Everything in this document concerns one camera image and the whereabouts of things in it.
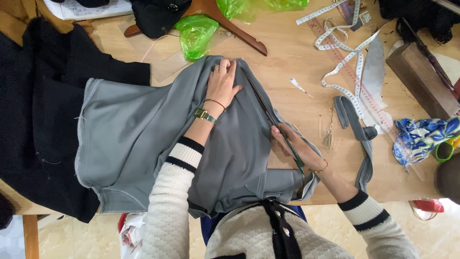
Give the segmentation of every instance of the scissor blade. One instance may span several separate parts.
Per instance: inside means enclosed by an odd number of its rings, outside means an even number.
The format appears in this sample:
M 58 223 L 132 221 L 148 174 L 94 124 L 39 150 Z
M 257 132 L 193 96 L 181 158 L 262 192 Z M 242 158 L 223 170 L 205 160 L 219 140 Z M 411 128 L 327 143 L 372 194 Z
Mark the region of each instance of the scissor blade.
M 269 113 L 268 111 L 268 108 L 267 108 L 267 105 L 265 104 L 264 100 L 260 97 L 260 93 L 259 91 L 257 90 L 257 88 L 254 86 L 254 83 L 253 81 L 251 80 L 251 78 L 249 77 L 248 73 L 246 72 L 246 70 L 244 68 L 241 68 L 241 70 L 243 70 L 243 74 L 246 76 L 246 79 L 247 81 L 249 82 L 249 85 L 251 85 L 251 88 L 253 89 L 253 92 L 257 98 L 257 101 L 259 102 L 259 105 L 260 107 L 262 108 L 262 110 L 265 112 L 265 114 L 267 115 L 267 118 L 268 120 L 270 121 L 270 123 L 272 123 L 273 125 L 276 125 L 276 121 L 274 120 L 274 118 L 271 116 L 271 114 Z

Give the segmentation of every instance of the tiled floor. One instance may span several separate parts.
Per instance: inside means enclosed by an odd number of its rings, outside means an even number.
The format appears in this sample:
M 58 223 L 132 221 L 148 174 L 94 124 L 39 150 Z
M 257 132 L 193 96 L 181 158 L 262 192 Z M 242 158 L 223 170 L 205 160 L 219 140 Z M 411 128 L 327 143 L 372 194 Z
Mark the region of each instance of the tiled floor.
M 407 202 L 384 203 L 420 250 L 422 259 L 457 259 L 460 254 L 460 206 L 446 207 L 430 221 L 417 219 Z M 366 259 L 366 243 L 336 205 L 304 206 L 312 228 L 349 251 Z M 98 215 L 89 223 L 70 217 L 39 231 L 40 259 L 116 259 L 120 257 L 117 224 L 120 215 Z M 190 217 L 190 258 L 203 258 L 205 245 L 200 221 Z

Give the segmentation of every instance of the gray fabric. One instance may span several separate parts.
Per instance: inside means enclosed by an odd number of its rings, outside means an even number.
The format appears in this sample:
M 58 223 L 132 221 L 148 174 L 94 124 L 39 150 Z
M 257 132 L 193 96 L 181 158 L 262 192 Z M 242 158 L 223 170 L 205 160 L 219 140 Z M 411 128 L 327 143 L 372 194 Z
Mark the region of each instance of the gray fabric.
M 372 142 L 371 140 L 377 136 L 377 130 L 374 127 L 362 127 L 359 123 L 359 117 L 356 114 L 350 100 L 345 96 L 339 95 L 334 97 L 334 106 L 339 117 L 340 124 L 343 129 L 346 129 L 351 124 L 351 129 L 355 134 L 355 138 L 361 142 L 362 147 L 366 151 L 366 156 L 361 163 L 358 175 L 356 177 L 355 187 L 367 193 L 366 186 L 372 178 L 374 168 L 372 165 Z
M 80 183 L 98 194 L 101 212 L 147 210 L 155 178 L 193 122 L 195 108 L 202 106 L 209 74 L 222 58 L 202 58 L 160 88 L 88 81 L 75 171 Z M 189 189 L 189 211 L 194 217 L 214 217 L 265 197 L 280 202 L 308 199 L 319 182 L 312 173 L 304 177 L 298 170 L 267 169 L 269 123 L 240 66 L 249 71 L 263 98 L 270 100 L 247 63 L 237 62 L 235 85 L 245 88 L 219 117 L 206 143 Z M 276 110 L 272 112 L 282 121 Z M 297 197 L 296 189 L 303 183 Z

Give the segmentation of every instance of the green watch strap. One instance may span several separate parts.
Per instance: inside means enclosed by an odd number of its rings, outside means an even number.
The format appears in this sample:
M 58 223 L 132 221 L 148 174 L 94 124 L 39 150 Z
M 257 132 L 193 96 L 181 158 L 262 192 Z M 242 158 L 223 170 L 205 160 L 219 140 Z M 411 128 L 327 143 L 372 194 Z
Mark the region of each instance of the green watch strap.
M 193 113 L 193 116 L 198 118 L 198 119 L 205 119 L 205 120 L 208 120 L 210 121 L 212 124 L 216 125 L 217 124 L 217 120 L 214 119 L 214 117 L 212 117 L 211 115 L 208 114 L 207 111 L 205 111 L 203 108 L 197 108 L 195 110 L 195 112 Z

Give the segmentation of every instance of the red plastic bag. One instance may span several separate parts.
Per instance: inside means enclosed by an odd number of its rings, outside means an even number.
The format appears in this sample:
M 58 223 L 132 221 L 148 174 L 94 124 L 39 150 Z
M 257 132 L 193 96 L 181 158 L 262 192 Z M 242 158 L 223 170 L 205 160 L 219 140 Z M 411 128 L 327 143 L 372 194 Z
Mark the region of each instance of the red plastic bag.
M 433 213 L 442 213 L 444 212 L 443 204 L 436 199 L 431 200 L 413 200 L 412 201 L 417 208 L 425 211 L 425 212 L 433 212 Z

